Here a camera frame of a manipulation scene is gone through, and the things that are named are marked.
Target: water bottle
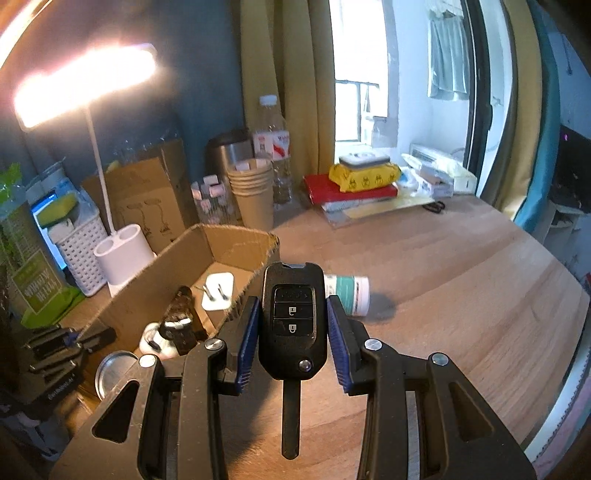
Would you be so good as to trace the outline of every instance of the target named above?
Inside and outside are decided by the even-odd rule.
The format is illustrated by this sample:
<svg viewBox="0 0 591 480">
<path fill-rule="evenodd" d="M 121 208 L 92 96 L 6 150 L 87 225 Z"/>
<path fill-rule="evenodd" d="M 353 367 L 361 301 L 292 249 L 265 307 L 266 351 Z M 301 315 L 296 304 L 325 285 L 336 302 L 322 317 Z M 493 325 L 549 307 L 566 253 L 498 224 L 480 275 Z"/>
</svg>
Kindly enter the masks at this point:
<svg viewBox="0 0 591 480">
<path fill-rule="evenodd" d="M 290 133 L 277 105 L 276 95 L 259 99 L 261 113 L 252 136 L 256 158 L 266 158 L 273 165 L 273 202 L 289 203 L 293 197 L 290 169 Z"/>
</svg>

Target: blue curtain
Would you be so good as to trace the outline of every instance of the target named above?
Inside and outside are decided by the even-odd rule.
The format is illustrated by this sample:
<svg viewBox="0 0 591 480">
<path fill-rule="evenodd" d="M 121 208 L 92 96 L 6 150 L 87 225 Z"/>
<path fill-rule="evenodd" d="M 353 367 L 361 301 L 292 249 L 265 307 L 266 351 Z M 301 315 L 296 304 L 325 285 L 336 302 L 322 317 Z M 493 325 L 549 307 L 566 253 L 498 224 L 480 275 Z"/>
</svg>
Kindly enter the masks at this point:
<svg viewBox="0 0 591 480">
<path fill-rule="evenodd" d="M 540 140 L 527 198 L 515 217 L 515 223 L 533 233 L 546 206 L 548 192 L 556 169 L 560 137 L 560 85 L 558 67 L 548 39 L 548 33 L 533 0 L 528 0 L 542 56 L 542 118 Z"/>
<path fill-rule="evenodd" d="M 52 71 L 89 46 L 151 43 L 159 80 L 91 105 L 104 163 L 121 150 L 183 138 L 191 178 L 204 175 L 204 147 L 244 126 L 239 55 L 229 2 L 211 0 L 59 0 L 21 37 L 0 70 L 0 164 L 20 162 L 25 180 L 65 157 L 75 183 L 95 172 L 80 112 L 21 132 L 12 107 L 20 81 Z"/>
</svg>

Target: red book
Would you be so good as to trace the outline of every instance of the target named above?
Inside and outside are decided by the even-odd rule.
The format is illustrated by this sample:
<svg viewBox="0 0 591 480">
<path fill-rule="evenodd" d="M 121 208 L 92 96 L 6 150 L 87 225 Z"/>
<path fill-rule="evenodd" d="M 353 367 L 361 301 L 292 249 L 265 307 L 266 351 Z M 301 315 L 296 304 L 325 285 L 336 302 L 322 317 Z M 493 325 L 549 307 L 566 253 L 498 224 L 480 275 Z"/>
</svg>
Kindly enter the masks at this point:
<svg viewBox="0 0 591 480">
<path fill-rule="evenodd" d="M 396 198 L 398 189 L 394 185 L 387 185 L 366 192 L 341 193 L 339 186 L 329 179 L 328 174 L 308 175 L 304 177 L 312 205 L 324 205 L 332 202 L 348 202 L 351 200 L 375 200 Z"/>
</svg>

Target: basket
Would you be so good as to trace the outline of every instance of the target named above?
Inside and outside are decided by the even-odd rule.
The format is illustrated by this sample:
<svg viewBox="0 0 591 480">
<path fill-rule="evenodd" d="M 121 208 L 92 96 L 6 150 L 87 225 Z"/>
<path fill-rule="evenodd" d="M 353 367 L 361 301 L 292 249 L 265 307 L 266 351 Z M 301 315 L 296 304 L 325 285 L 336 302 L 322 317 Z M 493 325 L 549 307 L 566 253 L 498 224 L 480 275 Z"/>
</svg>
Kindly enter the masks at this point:
<svg viewBox="0 0 591 480">
<path fill-rule="evenodd" d="M 94 217 L 56 243 L 78 288 L 87 297 L 92 297 L 107 283 L 93 253 L 95 247 L 105 238 L 107 232 L 96 212 Z"/>
</svg>

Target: hanging towel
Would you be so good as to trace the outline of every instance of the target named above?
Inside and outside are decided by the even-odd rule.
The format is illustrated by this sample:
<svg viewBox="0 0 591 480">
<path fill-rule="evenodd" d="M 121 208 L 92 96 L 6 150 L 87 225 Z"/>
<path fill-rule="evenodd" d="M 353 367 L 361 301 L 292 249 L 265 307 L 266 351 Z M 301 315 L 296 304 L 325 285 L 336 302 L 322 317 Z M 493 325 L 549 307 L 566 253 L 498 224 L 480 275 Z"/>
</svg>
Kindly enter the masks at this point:
<svg viewBox="0 0 591 480">
<path fill-rule="evenodd" d="M 428 95 L 439 100 L 468 100 L 470 66 L 461 17 L 433 18 L 429 26 Z"/>
</svg>

